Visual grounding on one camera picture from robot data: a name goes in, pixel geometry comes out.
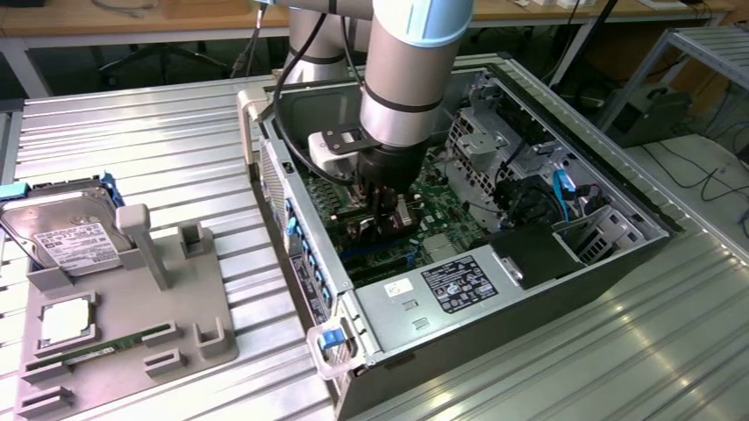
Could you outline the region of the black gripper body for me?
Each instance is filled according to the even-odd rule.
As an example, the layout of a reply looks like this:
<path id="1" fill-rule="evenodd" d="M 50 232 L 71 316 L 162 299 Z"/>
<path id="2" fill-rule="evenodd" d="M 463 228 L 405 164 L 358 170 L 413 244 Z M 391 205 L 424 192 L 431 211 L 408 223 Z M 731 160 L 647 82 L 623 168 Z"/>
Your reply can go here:
<path id="1" fill-rule="evenodd" d="M 395 147 L 380 145 L 358 153 L 356 180 L 364 193 L 376 188 L 405 193 L 421 171 L 424 145 Z"/>

